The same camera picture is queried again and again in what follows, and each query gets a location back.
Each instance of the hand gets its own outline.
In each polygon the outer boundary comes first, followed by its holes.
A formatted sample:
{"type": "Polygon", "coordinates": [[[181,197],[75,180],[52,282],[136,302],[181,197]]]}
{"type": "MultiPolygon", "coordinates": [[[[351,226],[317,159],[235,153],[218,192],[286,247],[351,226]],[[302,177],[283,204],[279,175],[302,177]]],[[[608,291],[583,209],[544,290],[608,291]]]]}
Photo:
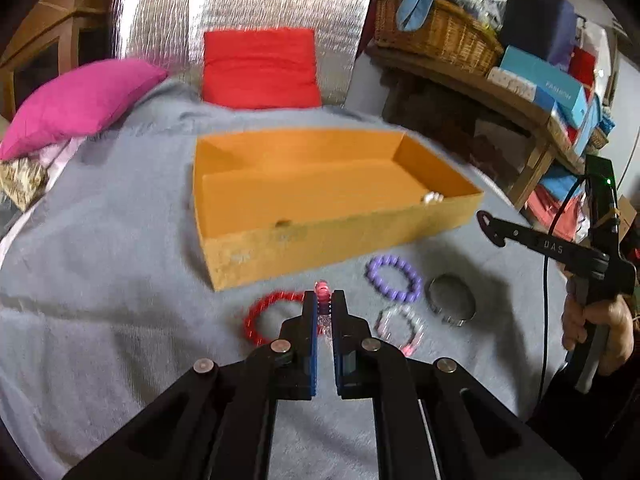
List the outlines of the hand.
{"type": "Polygon", "coordinates": [[[598,373],[608,376],[618,370],[631,357],[634,350],[634,326],[631,312],[625,300],[618,295],[613,301],[598,301],[584,309],[569,294],[564,300],[562,314],[562,346],[571,351],[576,343],[587,340],[585,321],[610,326],[609,339],[604,354],[600,358],[598,373]]]}

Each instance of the red pillow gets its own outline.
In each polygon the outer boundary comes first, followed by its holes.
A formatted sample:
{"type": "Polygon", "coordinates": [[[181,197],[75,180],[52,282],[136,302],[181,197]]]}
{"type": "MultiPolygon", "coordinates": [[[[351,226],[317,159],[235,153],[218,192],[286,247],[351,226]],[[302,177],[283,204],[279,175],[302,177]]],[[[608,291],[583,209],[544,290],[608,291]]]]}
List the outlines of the red pillow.
{"type": "Polygon", "coordinates": [[[320,106],[313,30],[205,32],[202,98],[251,110],[320,106]]]}

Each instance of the clear beaded bracelet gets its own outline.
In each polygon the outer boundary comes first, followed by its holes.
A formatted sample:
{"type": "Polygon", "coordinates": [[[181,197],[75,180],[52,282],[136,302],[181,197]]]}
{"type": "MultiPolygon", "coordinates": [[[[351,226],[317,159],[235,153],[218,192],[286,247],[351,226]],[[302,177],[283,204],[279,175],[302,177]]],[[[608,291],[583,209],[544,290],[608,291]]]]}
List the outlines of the clear beaded bracelet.
{"type": "Polygon", "coordinates": [[[400,351],[405,357],[411,357],[418,348],[424,337],[424,321],[418,316],[408,304],[395,304],[380,312],[376,323],[376,333],[383,341],[388,340],[389,321],[393,316],[402,316],[411,327],[412,335],[407,343],[400,347],[400,351]]]}

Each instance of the black cable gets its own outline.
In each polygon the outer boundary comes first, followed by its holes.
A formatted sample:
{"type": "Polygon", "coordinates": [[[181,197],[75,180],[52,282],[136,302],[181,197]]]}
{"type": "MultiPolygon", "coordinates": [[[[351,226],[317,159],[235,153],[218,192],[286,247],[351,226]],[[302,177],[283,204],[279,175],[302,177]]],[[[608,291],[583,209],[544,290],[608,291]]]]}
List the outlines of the black cable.
{"type": "Polygon", "coordinates": [[[625,171],[622,172],[622,176],[620,177],[620,180],[618,181],[618,185],[616,186],[617,191],[620,191],[620,186],[622,185],[622,181],[625,179],[626,172],[629,169],[629,166],[631,166],[631,161],[633,160],[634,155],[636,154],[636,148],[638,147],[638,140],[640,140],[640,128],[638,128],[638,132],[636,133],[636,142],[634,142],[634,146],[631,149],[631,154],[629,155],[629,160],[626,162],[625,171]]]}
{"type": "MultiPolygon", "coordinates": [[[[582,184],[585,181],[585,179],[586,179],[585,175],[578,176],[574,184],[571,186],[569,193],[567,193],[566,197],[564,197],[564,202],[562,202],[560,209],[558,209],[556,216],[554,216],[554,220],[551,222],[551,226],[549,227],[549,232],[548,232],[549,235],[553,235],[554,229],[556,228],[556,224],[558,224],[558,221],[562,216],[562,213],[564,212],[567,204],[569,203],[569,200],[571,200],[575,190],[578,189],[578,186],[580,186],[580,184],[582,184]]],[[[547,283],[548,267],[549,267],[549,257],[545,255],[545,264],[542,270],[542,291],[543,291],[544,301],[545,301],[545,344],[543,346],[543,352],[542,352],[542,376],[540,377],[540,389],[538,390],[538,403],[540,403],[540,401],[542,400],[542,393],[545,389],[546,355],[548,352],[548,340],[549,340],[549,294],[548,294],[548,283],[547,283]]]]}

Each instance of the purple beaded bracelet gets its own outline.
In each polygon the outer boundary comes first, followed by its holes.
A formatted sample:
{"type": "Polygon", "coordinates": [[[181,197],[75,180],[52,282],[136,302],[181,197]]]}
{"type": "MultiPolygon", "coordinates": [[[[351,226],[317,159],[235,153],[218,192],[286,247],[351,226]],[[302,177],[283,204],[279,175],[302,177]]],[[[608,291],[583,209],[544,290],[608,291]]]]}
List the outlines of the purple beaded bracelet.
{"type": "Polygon", "coordinates": [[[367,279],[376,290],[392,301],[400,303],[413,303],[420,296],[422,290],[422,278],[412,269],[411,265],[398,256],[392,254],[384,254],[383,256],[375,256],[367,264],[367,279]],[[406,291],[395,290],[388,286],[385,281],[378,276],[378,269],[382,266],[395,267],[400,270],[409,280],[409,287],[406,291]]]}

